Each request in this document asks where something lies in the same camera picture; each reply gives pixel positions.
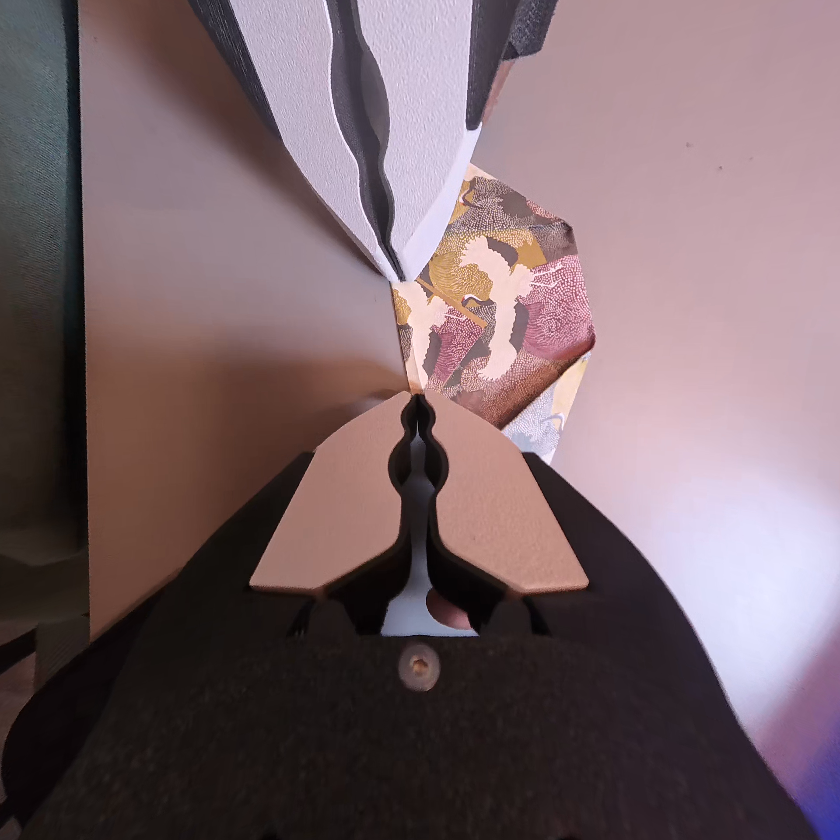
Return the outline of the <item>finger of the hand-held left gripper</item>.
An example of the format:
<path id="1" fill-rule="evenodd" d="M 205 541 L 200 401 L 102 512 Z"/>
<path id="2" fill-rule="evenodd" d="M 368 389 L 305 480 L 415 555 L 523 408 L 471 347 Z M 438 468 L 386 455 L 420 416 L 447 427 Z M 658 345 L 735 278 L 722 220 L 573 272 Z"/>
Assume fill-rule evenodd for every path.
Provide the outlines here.
<path id="1" fill-rule="evenodd" d="M 458 201 L 476 131 L 466 127 L 470 1 L 359 1 L 384 81 L 391 244 L 406 280 L 432 258 Z"/>
<path id="2" fill-rule="evenodd" d="M 313 191 L 388 280 L 395 268 L 364 211 L 360 170 L 331 84 L 333 28 L 323 1 L 233 1 L 280 137 Z"/>

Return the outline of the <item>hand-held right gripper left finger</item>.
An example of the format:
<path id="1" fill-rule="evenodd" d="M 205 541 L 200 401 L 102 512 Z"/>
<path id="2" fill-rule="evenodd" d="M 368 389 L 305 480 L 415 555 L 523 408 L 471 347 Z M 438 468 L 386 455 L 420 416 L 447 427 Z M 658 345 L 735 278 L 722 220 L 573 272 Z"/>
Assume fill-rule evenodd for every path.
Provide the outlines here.
<path id="1" fill-rule="evenodd" d="M 416 403 L 394 395 L 316 448 L 252 574 L 257 592 L 343 605 L 357 628 L 381 628 L 406 586 L 412 550 L 402 488 L 412 471 Z"/>

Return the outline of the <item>tan backed camouflage paper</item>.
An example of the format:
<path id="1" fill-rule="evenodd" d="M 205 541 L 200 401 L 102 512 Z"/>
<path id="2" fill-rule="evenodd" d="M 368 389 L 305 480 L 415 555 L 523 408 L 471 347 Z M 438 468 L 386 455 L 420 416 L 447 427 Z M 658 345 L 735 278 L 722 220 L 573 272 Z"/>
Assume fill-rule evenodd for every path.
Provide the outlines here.
<path id="1" fill-rule="evenodd" d="M 595 346 L 572 227 L 470 164 L 432 258 L 392 297 L 411 392 L 550 465 Z"/>

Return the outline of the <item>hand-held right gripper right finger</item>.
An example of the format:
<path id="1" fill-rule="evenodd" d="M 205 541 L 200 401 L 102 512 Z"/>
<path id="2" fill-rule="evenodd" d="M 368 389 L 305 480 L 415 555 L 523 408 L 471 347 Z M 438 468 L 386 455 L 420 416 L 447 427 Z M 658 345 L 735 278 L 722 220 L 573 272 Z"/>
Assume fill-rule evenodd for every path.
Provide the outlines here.
<path id="1" fill-rule="evenodd" d="M 435 591 L 487 625 L 504 601 L 586 589 L 589 579 L 528 462 L 502 432 L 446 397 L 421 395 L 427 570 Z"/>

